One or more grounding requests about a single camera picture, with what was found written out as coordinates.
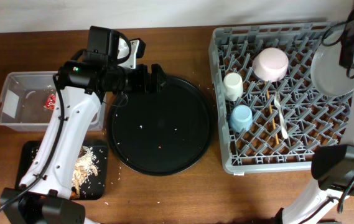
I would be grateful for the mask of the white plastic fork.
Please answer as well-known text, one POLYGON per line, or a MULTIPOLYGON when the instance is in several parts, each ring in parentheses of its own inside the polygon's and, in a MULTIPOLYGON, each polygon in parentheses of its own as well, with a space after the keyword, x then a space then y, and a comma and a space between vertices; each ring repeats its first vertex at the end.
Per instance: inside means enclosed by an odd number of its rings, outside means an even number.
POLYGON ((275 107, 278 110, 282 136, 283 136, 284 139, 287 139, 289 136, 288 136, 288 133, 287 133, 286 123, 285 123, 285 120, 284 120, 284 116, 283 116, 280 100, 281 99, 280 99, 279 92, 275 92, 275 94, 274 94, 274 104, 275 104, 275 107))

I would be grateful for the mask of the round black serving tray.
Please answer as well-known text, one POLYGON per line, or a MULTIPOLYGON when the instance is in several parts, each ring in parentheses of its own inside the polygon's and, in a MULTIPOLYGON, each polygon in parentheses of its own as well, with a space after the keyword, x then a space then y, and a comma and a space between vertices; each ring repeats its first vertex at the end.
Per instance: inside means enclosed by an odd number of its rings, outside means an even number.
POLYGON ((193 166, 206 153, 214 114, 205 94, 193 83, 169 76, 155 94, 128 96, 109 110, 108 142, 126 166, 146 175, 165 176, 193 166))

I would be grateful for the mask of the grey dishwasher rack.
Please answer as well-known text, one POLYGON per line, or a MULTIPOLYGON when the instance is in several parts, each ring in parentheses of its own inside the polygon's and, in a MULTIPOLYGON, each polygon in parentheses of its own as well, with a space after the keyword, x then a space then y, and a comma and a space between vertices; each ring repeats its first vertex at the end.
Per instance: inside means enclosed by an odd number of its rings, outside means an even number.
POLYGON ((320 146, 338 144, 350 114, 352 94, 328 97, 319 93, 310 78, 310 65, 329 22, 221 27, 209 45, 212 82, 218 110, 222 166, 233 175, 310 169, 320 146), (278 82, 258 80, 252 62, 263 49, 276 47, 289 59, 287 75, 278 82), (243 95, 225 99, 224 77, 239 73, 243 95), (266 90, 270 99, 266 99, 266 90), (288 138, 281 132, 274 94, 279 92, 288 138), (229 125, 233 109, 248 106, 253 114, 249 131, 234 132, 229 125), (276 130, 272 128, 272 119, 276 130), (279 137, 276 145, 274 135, 279 137))

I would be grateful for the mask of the pink bowl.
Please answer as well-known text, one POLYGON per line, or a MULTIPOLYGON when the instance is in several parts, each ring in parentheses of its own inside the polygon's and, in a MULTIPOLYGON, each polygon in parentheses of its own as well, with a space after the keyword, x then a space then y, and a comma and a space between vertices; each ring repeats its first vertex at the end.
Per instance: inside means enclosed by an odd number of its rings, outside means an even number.
POLYGON ((277 48, 262 50, 253 60, 253 72, 262 81, 278 82, 287 73, 289 59, 287 55, 277 48))

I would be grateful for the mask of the white cup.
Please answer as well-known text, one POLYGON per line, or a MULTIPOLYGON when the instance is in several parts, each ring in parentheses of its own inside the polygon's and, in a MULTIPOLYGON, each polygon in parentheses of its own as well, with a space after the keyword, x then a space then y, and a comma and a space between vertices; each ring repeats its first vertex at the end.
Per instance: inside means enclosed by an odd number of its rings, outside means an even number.
POLYGON ((236 101, 243 95, 243 79, 239 73, 229 73, 223 79, 225 99, 236 101))

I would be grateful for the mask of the blue cup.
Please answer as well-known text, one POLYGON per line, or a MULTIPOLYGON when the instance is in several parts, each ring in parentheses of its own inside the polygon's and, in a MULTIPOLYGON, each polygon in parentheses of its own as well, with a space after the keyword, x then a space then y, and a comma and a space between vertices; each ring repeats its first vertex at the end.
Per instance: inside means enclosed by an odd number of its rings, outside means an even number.
POLYGON ((234 132, 240 133, 242 131, 249 131, 252 124, 253 114, 248 106, 239 105, 233 109, 229 125, 234 132))

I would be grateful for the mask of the light grey plate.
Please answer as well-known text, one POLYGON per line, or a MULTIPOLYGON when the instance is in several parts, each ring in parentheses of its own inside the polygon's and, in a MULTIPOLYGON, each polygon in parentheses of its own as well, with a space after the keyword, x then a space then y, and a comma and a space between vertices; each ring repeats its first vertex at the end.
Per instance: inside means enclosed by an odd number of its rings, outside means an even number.
POLYGON ((354 79, 348 78, 346 69, 340 66, 341 43, 326 47, 320 44, 310 67, 312 84, 325 96, 342 96, 354 87, 354 79))

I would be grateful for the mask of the red snack wrapper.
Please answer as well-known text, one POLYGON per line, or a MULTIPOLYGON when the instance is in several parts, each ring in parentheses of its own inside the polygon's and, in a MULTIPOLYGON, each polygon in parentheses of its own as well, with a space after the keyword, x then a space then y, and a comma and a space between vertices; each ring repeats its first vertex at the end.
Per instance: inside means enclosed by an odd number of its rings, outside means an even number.
POLYGON ((44 108, 48 110, 54 110, 56 103, 56 95, 50 94, 45 102, 44 108))

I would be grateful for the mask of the wooden chopstick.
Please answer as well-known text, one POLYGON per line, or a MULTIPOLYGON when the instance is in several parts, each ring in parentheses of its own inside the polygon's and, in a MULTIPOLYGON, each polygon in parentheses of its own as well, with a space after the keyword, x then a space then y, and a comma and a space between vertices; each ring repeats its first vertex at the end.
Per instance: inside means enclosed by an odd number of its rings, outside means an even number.
MULTIPOLYGON (((267 99, 267 100, 270 99, 270 95, 269 95, 269 90, 268 90, 268 89, 266 90, 266 99, 267 99)), ((272 115, 272 114, 273 114, 272 105, 269 104, 269 105, 268 105, 268 108, 269 108, 269 113, 270 113, 270 115, 272 115)), ((271 122, 272 122, 272 128, 273 128, 273 130, 275 131, 275 130, 276 130, 276 123, 275 123, 274 118, 272 119, 271 122)), ((274 135, 274 138, 275 138, 276 145, 279 145, 279 137, 278 137, 277 133, 274 135)))

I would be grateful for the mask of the clear plastic bin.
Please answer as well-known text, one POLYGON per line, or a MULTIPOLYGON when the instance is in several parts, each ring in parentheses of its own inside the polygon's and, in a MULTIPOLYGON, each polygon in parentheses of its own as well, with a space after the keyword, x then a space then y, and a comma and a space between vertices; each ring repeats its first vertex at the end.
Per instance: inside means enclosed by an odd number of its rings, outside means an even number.
POLYGON ((56 94, 54 74, 56 71, 9 73, 0 96, 0 125, 19 132, 46 131, 52 110, 45 104, 56 94))

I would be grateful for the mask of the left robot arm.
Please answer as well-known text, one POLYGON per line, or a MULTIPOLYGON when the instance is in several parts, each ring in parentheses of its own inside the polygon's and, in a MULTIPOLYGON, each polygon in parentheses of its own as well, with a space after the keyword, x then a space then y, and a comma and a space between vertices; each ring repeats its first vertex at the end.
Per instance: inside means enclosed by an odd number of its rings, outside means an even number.
POLYGON ((105 93, 155 93, 167 76, 158 64, 123 68, 69 60, 53 80, 55 108, 39 151, 19 188, 5 188, 0 197, 0 212, 11 223, 91 223, 85 207, 70 199, 72 176, 105 93))

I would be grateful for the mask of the rice and peanut scraps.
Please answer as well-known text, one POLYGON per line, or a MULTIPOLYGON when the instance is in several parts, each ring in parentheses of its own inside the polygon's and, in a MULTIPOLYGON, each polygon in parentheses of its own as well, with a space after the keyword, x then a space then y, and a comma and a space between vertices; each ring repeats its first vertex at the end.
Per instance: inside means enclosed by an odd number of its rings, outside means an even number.
POLYGON ((38 194, 47 195, 51 190, 63 198, 79 198, 80 185, 91 173, 98 175, 93 164, 92 148, 82 146, 80 150, 62 150, 61 154, 54 154, 43 179, 32 188, 38 194))

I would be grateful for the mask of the black rectangular tray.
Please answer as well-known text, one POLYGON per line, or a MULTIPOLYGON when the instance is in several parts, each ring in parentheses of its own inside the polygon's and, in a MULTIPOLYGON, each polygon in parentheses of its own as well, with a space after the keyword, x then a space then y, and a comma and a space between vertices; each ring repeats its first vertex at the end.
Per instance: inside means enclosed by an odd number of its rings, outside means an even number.
MULTIPOLYGON (((35 155, 38 153, 41 141, 27 141, 21 151, 19 167, 17 170, 15 188, 18 188, 22 177, 28 171, 33 163, 35 155)), ((98 200, 105 192, 106 171, 108 145, 107 142, 100 139, 84 140, 83 146, 92 148, 94 159, 93 164, 96 166, 98 175, 91 173, 86 177, 86 180, 80 185, 79 200, 98 200)))

